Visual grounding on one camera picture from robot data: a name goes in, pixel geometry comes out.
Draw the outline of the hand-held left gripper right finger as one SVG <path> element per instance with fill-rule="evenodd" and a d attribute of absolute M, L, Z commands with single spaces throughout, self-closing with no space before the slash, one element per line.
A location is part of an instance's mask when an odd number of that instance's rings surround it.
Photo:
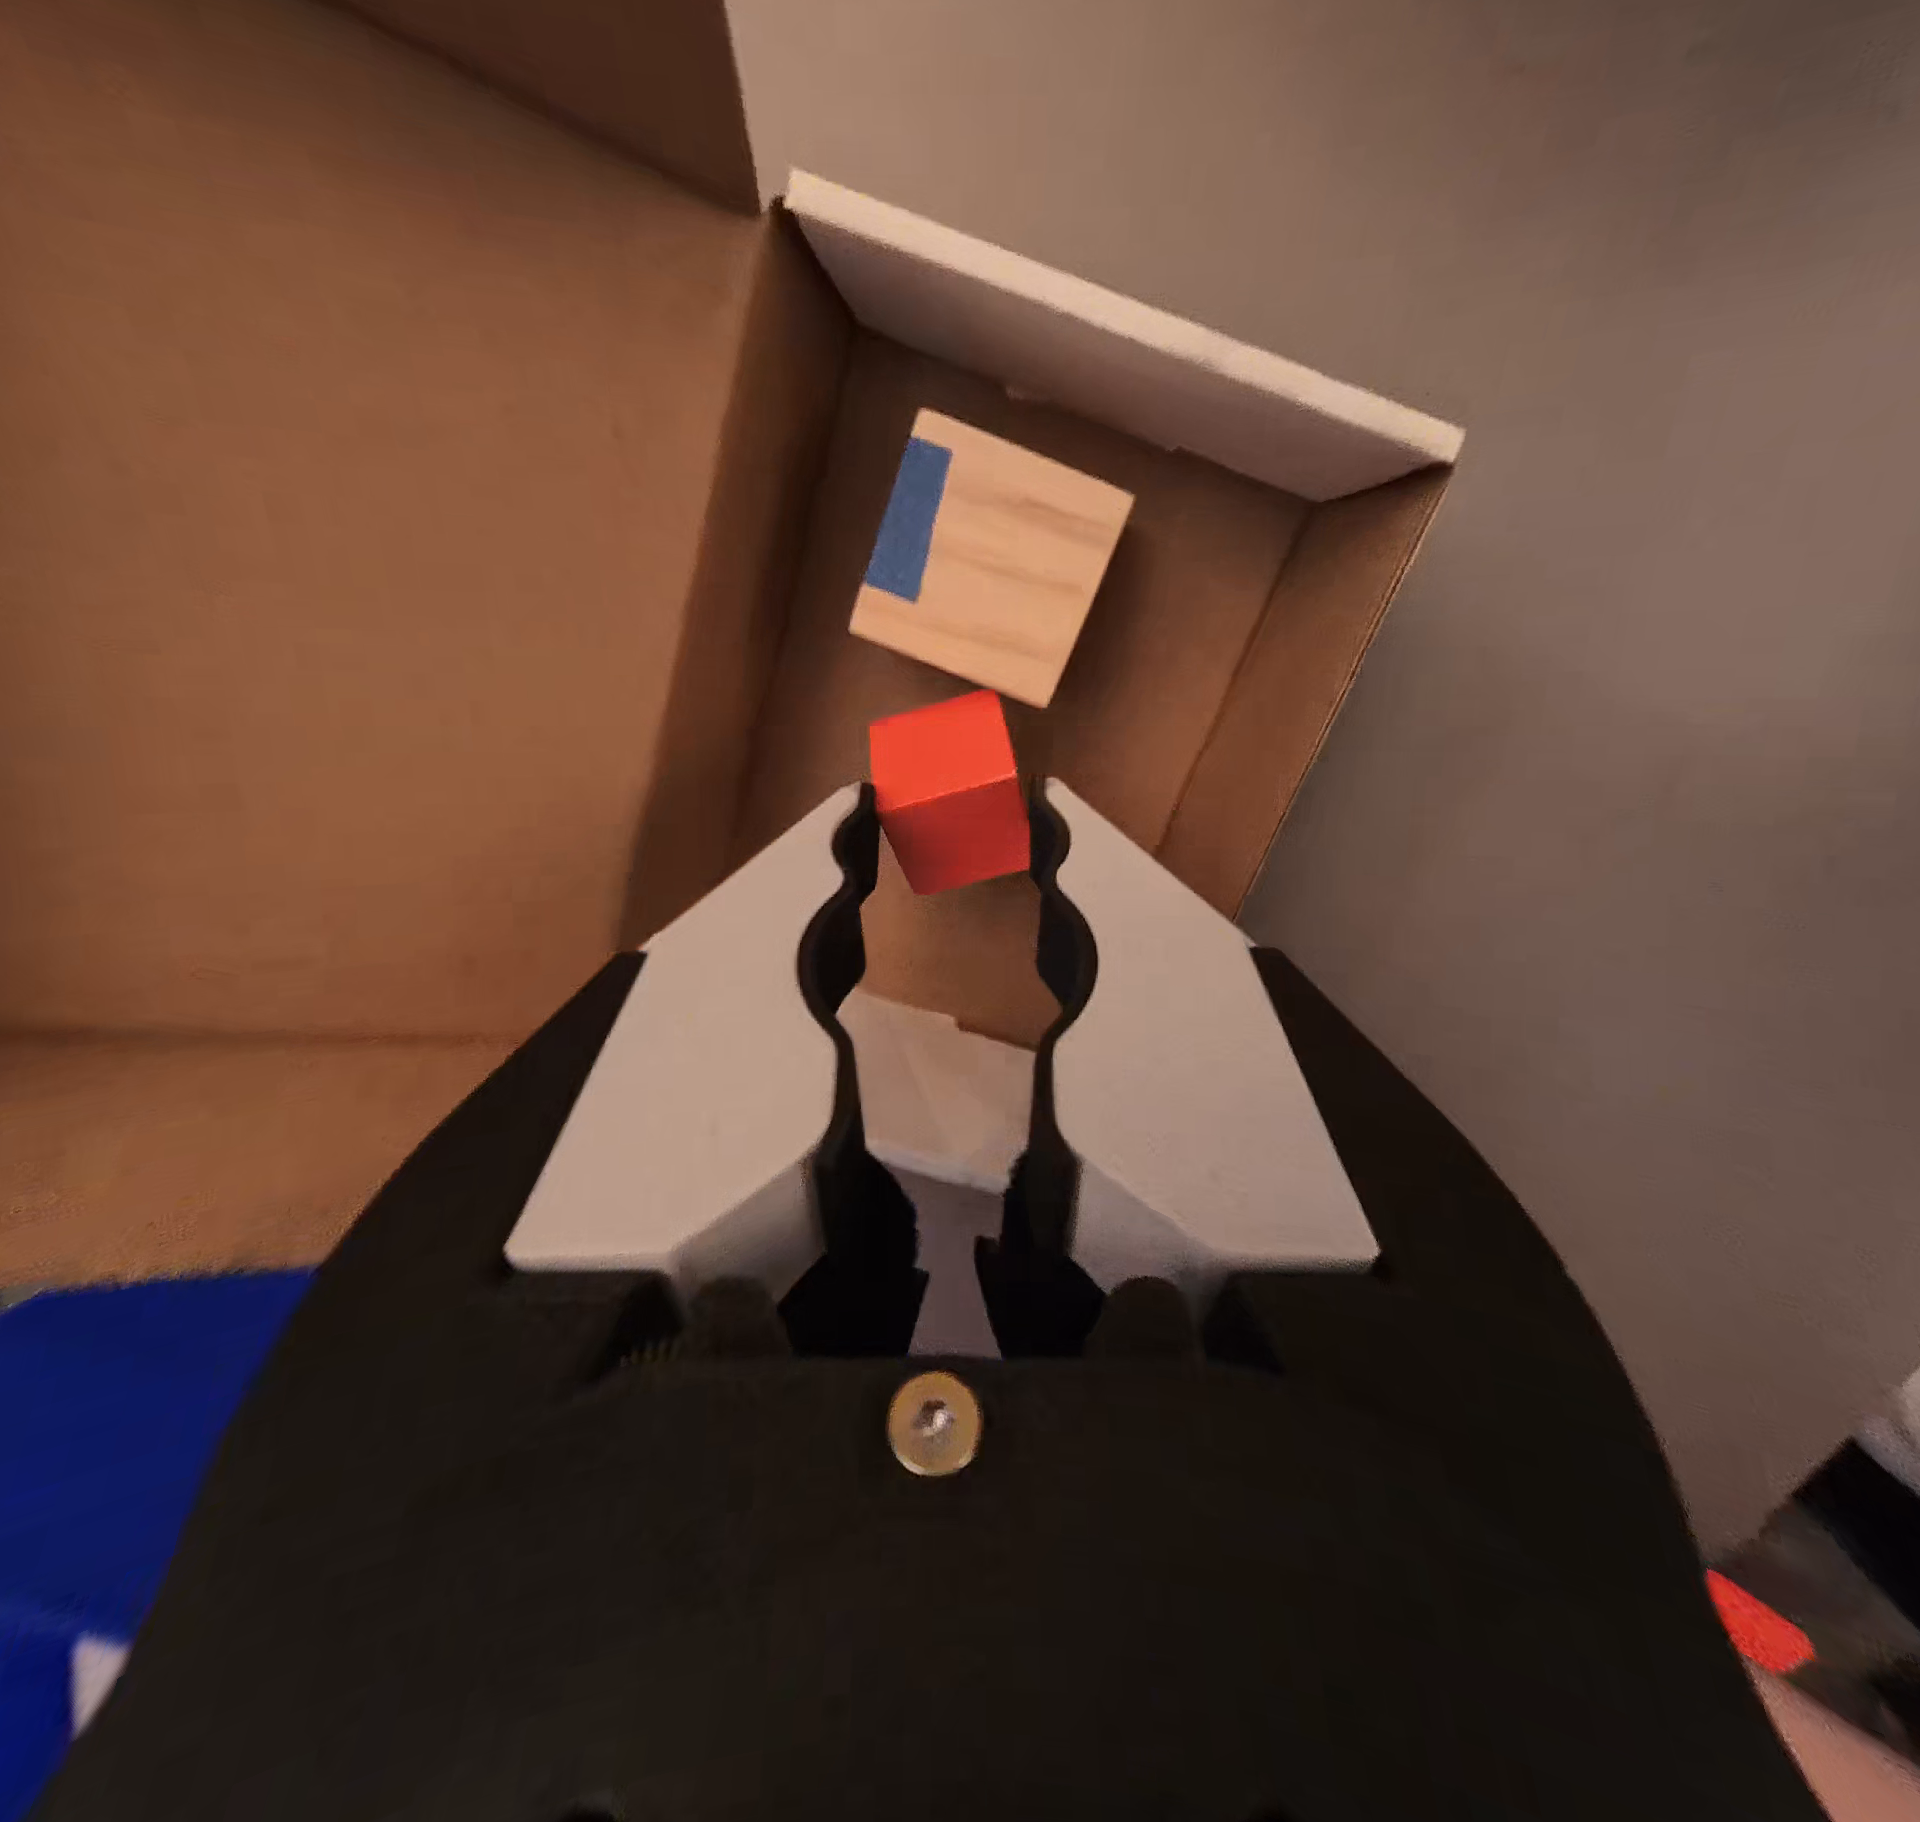
<path fill-rule="evenodd" d="M 1257 949 L 1062 777 L 1029 799 L 1037 966 L 1059 1003 L 976 1267 L 991 1305 L 1136 1279 L 1212 1305 L 1249 1273 L 1362 1273 L 1381 1241 Z"/>

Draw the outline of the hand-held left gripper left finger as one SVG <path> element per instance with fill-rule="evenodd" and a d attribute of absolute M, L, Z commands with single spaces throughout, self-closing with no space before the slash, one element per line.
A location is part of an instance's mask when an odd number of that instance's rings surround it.
<path fill-rule="evenodd" d="M 826 1260 L 918 1282 L 918 1215 L 867 1145 L 841 1023 L 876 848 L 875 788 L 848 782 L 642 944 L 504 1243 L 515 1273 L 778 1298 Z"/>

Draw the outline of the light wooden cube blue patch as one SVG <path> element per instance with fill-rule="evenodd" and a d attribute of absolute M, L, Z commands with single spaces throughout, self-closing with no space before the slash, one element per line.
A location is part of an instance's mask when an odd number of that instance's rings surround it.
<path fill-rule="evenodd" d="M 1136 495 L 920 409 L 862 569 L 852 637 L 1016 702 L 1064 681 Z"/>

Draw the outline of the white cardboard box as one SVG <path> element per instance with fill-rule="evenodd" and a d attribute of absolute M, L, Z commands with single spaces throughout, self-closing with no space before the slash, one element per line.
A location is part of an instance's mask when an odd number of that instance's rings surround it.
<path fill-rule="evenodd" d="M 952 687 L 918 406 L 1139 495 L 1020 731 L 1238 912 L 1459 429 L 763 204 L 726 0 L 5 0 L 5 1290 L 323 1255 Z"/>

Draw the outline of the blue plastic bin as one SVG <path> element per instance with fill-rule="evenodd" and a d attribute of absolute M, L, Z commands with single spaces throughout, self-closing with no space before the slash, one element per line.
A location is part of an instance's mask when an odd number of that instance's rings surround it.
<path fill-rule="evenodd" d="M 3 1816 L 101 1711 L 308 1269 L 46 1288 L 3 1313 Z"/>

